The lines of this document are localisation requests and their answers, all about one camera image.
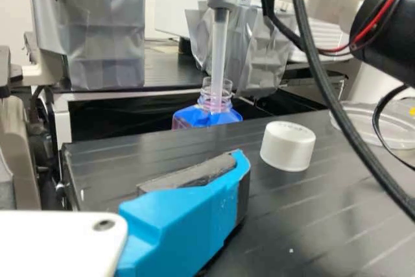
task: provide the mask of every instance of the laboratory equipment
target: laboratory equipment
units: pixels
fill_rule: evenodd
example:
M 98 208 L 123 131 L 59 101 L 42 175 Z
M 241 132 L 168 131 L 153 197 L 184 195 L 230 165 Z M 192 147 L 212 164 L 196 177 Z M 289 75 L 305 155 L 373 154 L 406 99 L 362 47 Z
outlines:
M 244 219 L 249 183 L 242 151 L 140 183 L 119 207 L 129 229 L 117 276 L 194 276 Z
M 201 126 L 238 123 L 242 116 L 232 108 L 232 81 L 223 82 L 220 106 L 212 96 L 212 78 L 203 79 L 203 86 L 197 104 L 178 110 L 173 115 L 172 129 L 197 128 Z

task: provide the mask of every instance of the black wire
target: black wire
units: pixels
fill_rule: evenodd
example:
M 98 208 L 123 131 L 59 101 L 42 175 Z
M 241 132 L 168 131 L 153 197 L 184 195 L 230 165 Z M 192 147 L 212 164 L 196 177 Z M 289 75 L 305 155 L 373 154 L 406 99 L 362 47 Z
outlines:
M 383 138 L 381 131 L 379 129 L 379 120 L 381 117 L 381 114 L 383 112 L 383 110 L 385 109 L 385 107 L 387 106 L 387 104 L 399 93 L 401 93 L 402 91 L 405 91 L 406 89 L 408 89 L 408 86 L 406 85 L 402 85 L 400 87 L 397 87 L 395 89 L 393 89 L 391 92 L 389 92 L 388 94 L 386 94 L 377 104 L 375 111 L 373 112 L 373 117 L 372 117 L 372 125 L 373 125 L 373 129 L 375 130 L 375 133 L 377 135 L 377 137 L 379 138 L 379 141 L 382 143 L 383 147 L 396 159 L 398 159 L 401 163 L 403 163 L 404 165 L 406 165 L 408 168 L 415 170 L 415 166 L 407 163 L 405 160 L 402 160 L 400 157 L 396 156 L 395 153 L 390 149 L 390 147 L 388 146 L 388 144 L 386 143 L 385 139 Z
M 339 103 L 337 96 L 334 94 L 329 77 L 323 69 L 316 46 L 313 41 L 311 29 L 307 17 L 304 0 L 292 0 L 296 12 L 298 27 L 302 35 L 305 53 L 310 64 L 310 70 L 313 74 L 316 84 L 322 92 L 323 98 L 326 100 L 327 106 L 330 108 L 339 127 L 342 129 L 344 136 L 349 141 L 353 150 L 371 172 L 373 177 L 390 195 L 394 202 L 413 220 L 415 221 L 415 202 L 412 197 L 404 192 L 401 186 L 389 175 L 388 171 L 383 167 L 381 162 L 376 158 L 375 154 L 370 150 L 367 144 L 360 137 L 355 127 L 350 121 Z
M 39 122 L 39 115 L 38 115 L 38 107 L 36 106 L 36 101 L 44 86 L 38 86 L 34 91 L 32 97 L 30 98 L 30 110 L 29 110 L 29 120 L 30 123 L 38 123 Z

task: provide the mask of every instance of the transparent plastic tube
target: transparent plastic tube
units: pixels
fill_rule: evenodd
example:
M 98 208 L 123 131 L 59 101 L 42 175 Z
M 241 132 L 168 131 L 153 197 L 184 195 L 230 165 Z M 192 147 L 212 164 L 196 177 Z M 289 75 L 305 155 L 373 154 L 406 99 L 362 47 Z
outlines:
M 229 10 L 215 9 L 212 45 L 211 112 L 219 113 L 222 108 L 222 87 L 225 72 L 226 37 L 228 34 Z

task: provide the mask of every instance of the black platform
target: black platform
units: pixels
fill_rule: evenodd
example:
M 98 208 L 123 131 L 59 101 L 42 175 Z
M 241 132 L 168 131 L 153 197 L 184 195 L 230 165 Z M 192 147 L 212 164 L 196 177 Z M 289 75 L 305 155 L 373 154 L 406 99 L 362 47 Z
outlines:
M 356 157 L 328 112 L 279 119 L 317 135 L 310 168 L 285 173 L 259 157 L 265 125 L 235 125 L 66 145 L 65 181 L 81 211 L 117 211 L 136 184 L 233 149 L 252 164 L 248 216 L 210 263 L 207 276 L 413 276 L 415 224 Z M 386 168 L 415 194 L 415 175 L 374 148 Z M 404 153 L 410 160 L 414 152 Z

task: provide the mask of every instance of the blue plastic part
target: blue plastic part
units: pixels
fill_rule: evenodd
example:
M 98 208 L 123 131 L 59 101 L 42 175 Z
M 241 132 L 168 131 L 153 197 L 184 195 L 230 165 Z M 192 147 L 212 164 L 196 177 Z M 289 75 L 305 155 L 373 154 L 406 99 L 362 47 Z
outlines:
M 242 151 L 236 168 L 206 186 L 147 193 L 124 202 L 119 214 L 128 239 L 118 277 L 194 276 L 235 228 L 239 181 L 250 163 Z
M 174 113 L 173 129 L 224 125 L 238 123 L 242 120 L 243 117 L 236 110 L 231 109 L 229 112 L 212 114 L 196 104 Z

